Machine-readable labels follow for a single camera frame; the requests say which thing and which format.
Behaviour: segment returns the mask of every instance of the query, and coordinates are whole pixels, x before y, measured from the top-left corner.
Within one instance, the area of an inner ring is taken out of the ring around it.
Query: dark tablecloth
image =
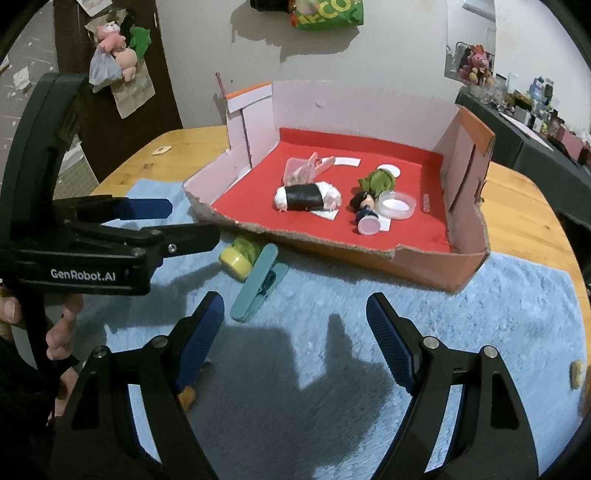
[[[540,145],[482,105],[474,96],[460,92],[456,103],[472,111],[495,133],[492,161],[532,180],[556,213],[591,231],[591,175],[561,152]]]

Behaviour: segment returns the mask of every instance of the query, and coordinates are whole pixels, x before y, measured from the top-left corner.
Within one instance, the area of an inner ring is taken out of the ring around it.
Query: silver screw
[[[425,337],[423,339],[423,344],[427,348],[430,348],[431,350],[435,350],[439,346],[439,340],[437,340],[435,337]]]
[[[150,343],[155,348],[163,348],[168,345],[168,337],[166,335],[158,335],[157,337],[152,338]]]
[[[484,347],[484,354],[489,358],[494,358],[499,354],[499,352],[493,346],[486,346]]]
[[[92,351],[92,356],[95,358],[103,358],[107,353],[109,353],[109,351],[109,347],[101,345]]]

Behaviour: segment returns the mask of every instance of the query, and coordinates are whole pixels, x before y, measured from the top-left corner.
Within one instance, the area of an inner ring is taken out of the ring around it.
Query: white wall
[[[245,1],[157,0],[185,127],[222,123],[216,71],[228,91],[270,80],[349,79],[453,101],[461,87],[443,77],[446,0],[365,0],[358,35],[302,32],[287,14],[262,14]]]
[[[348,79],[454,101],[444,78],[446,0],[365,0],[365,25],[301,32],[287,14],[261,14],[245,0],[157,0],[168,69],[185,127],[220,125],[215,72],[228,90],[283,79]],[[496,0],[496,68],[530,83],[556,81],[565,120],[589,129],[591,74],[539,0]]]
[[[456,43],[462,41],[468,45],[482,45],[490,53],[495,52],[494,39],[491,41],[489,30],[495,30],[495,22],[465,10],[464,0],[447,0],[447,44],[452,52]]]
[[[495,73],[518,74],[521,92],[539,75],[551,78],[560,116],[571,128],[589,132],[591,72],[568,33],[539,0],[495,2]]]

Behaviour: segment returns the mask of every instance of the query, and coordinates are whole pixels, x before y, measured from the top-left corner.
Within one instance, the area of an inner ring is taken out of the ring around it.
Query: plastic bag
[[[95,54],[90,61],[90,72],[88,74],[88,81],[94,85],[92,91],[94,93],[106,86],[115,83],[117,80],[123,78],[123,71],[117,65],[113,55],[103,51],[102,48],[97,47]]]

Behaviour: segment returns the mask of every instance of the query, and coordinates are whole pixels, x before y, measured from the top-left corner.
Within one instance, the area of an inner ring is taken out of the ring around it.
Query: small cracker
[[[570,364],[570,388],[577,390],[583,386],[584,365],[582,360],[575,360]]]
[[[154,150],[152,152],[152,155],[162,155],[163,153],[166,153],[171,148],[172,148],[172,146],[170,146],[170,145],[164,145],[162,147],[158,147],[156,150]]]

